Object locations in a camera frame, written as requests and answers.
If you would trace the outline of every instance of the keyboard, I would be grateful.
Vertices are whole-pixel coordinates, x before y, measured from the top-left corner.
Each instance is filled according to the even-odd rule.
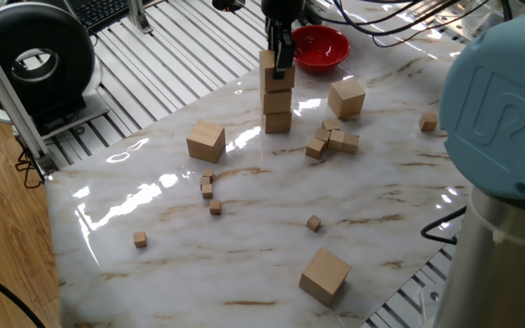
[[[109,26],[129,12],[127,0],[69,0],[80,23],[89,33]]]

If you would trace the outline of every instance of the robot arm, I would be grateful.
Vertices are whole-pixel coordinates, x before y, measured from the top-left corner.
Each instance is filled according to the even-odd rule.
[[[213,0],[212,5],[234,13],[244,7],[245,0]],[[266,16],[268,48],[274,51],[273,78],[284,79],[284,72],[293,65],[296,44],[291,37],[291,24],[303,12],[305,0],[262,0]]]

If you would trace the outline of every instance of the stacked wooden blocks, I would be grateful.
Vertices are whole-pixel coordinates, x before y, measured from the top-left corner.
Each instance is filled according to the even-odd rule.
[[[274,51],[265,50],[260,55],[262,129],[264,133],[291,130],[291,96],[295,81],[295,66],[287,69],[284,79],[274,79]]]
[[[226,150],[224,127],[205,120],[196,122],[186,140],[191,157],[210,163],[216,163]]]
[[[349,264],[321,248],[301,274],[299,287],[323,305],[331,307],[335,293],[344,284],[351,269]]]

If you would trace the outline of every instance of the metal post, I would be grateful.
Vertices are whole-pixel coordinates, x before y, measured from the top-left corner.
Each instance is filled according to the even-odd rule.
[[[147,34],[153,32],[153,28],[149,25],[149,20],[145,15],[145,7],[143,6],[143,0],[128,0],[129,1],[129,20],[135,24],[135,26],[141,30],[141,32]]]
[[[24,105],[19,100],[14,88],[7,79],[0,66],[0,103],[11,121],[14,123],[19,135],[22,137],[26,146],[30,149],[37,163],[42,167],[46,174],[54,173],[57,169],[50,158],[44,140],[37,132],[36,126],[27,115]]]
[[[525,210],[471,192],[435,328],[525,328]]]

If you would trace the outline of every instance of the small wooden cube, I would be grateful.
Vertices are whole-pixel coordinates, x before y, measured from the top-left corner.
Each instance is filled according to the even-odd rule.
[[[313,215],[307,220],[307,228],[311,229],[313,232],[317,232],[319,228],[321,228],[321,219]]]
[[[210,182],[214,181],[214,169],[205,169],[204,174],[202,174],[203,177],[208,177],[210,179]]]
[[[339,130],[339,121],[337,119],[328,119],[321,124],[321,128],[328,131]]]
[[[274,51],[264,50],[259,53],[261,89],[266,92],[287,91],[295,85],[295,65],[287,69],[284,79],[274,79]]]
[[[418,126],[423,132],[434,131],[437,127],[438,118],[435,113],[424,113],[418,121]]]
[[[329,136],[327,147],[333,150],[342,150],[344,147],[345,133],[338,130],[333,130]]]
[[[291,131],[292,113],[262,115],[262,129],[264,133],[281,133]]]
[[[332,83],[327,103],[337,118],[360,114],[364,105],[365,91],[353,77]]]
[[[299,287],[323,305],[330,307],[335,293],[351,269],[349,264],[330,251],[320,248],[301,274]]]
[[[209,177],[200,177],[200,185],[203,186],[205,184],[211,184]]]
[[[135,232],[133,235],[133,240],[135,242],[135,247],[143,248],[147,246],[147,235],[145,231]]]
[[[263,114],[282,114],[291,111],[291,90],[265,92],[261,89],[261,105]]]
[[[224,127],[199,119],[187,137],[188,151],[195,159],[215,163],[226,151]]]
[[[315,138],[327,142],[331,134],[332,133],[326,129],[318,128],[317,132],[315,132]]]
[[[324,153],[325,141],[313,138],[305,149],[305,155],[312,159],[321,159],[321,155]]]
[[[342,145],[342,151],[354,155],[357,152],[357,143],[359,140],[360,136],[346,133],[344,136],[344,145]]]
[[[201,196],[205,200],[211,200],[211,198],[214,196],[214,190],[211,184],[201,186]]]
[[[210,200],[210,214],[222,214],[222,203],[219,200]]]

